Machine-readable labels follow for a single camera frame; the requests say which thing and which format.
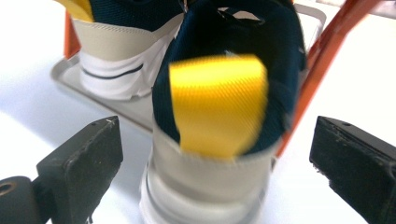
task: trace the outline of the navy blue fabric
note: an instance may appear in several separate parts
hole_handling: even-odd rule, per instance
[[[183,12],[178,0],[90,0],[97,22],[155,31]]]
[[[254,153],[271,146],[290,126],[298,95],[299,72],[305,68],[303,35],[293,6],[268,0],[198,0],[191,4],[171,43],[153,87],[154,118],[179,142],[170,95],[168,64],[208,55],[255,54],[268,69],[266,117]],[[238,20],[218,7],[248,11],[261,21]]]

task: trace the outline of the orange frame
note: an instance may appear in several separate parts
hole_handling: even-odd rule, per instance
[[[314,46],[309,50],[307,56],[308,76],[301,88],[300,97],[297,102],[294,122],[290,132],[284,135],[283,146],[277,152],[280,157],[284,152],[293,131],[299,124],[313,99],[321,80],[325,77],[334,56],[340,49],[347,33],[376,6],[381,0],[346,0],[338,13],[323,31]],[[70,16],[65,15],[64,30],[64,57],[70,59],[81,46],[78,43]]]

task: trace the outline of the sneaker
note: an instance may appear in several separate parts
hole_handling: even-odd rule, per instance
[[[58,1],[73,17],[81,45],[80,81],[87,91],[110,100],[151,93],[183,19],[177,0]]]
[[[259,19],[237,19],[233,9]],[[259,221],[304,68],[289,1],[190,4],[153,87],[153,147],[141,183],[145,222]]]

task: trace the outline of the yellow pull tab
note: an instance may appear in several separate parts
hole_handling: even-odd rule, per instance
[[[253,55],[214,56],[169,66],[182,150],[232,160],[257,141],[267,106],[267,70]]]
[[[73,19],[93,22],[90,0],[55,0],[62,4]]]

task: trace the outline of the white surface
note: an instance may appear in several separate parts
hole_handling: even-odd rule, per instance
[[[0,3],[0,179],[36,177],[35,165],[86,124],[113,114],[61,91],[64,9],[49,0]],[[262,223],[365,223],[308,161],[317,115],[350,122],[396,146],[396,22],[370,16],[346,39],[272,175]],[[121,121],[124,163],[93,214],[134,223],[150,136]]]

